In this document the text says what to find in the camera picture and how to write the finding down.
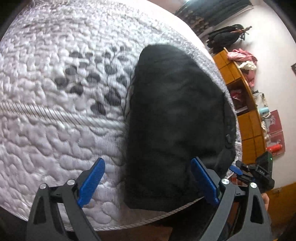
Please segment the right hand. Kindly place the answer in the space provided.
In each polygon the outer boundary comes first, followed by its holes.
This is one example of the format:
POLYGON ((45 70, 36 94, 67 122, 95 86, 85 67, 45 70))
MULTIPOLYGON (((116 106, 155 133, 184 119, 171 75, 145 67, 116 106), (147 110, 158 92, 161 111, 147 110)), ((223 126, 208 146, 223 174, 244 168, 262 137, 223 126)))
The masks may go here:
POLYGON ((266 193, 262 193, 262 194, 261 194, 261 197, 262 197, 262 199, 263 199, 265 209, 268 210, 269 202, 270 202, 270 198, 269 198, 269 196, 268 196, 266 193))

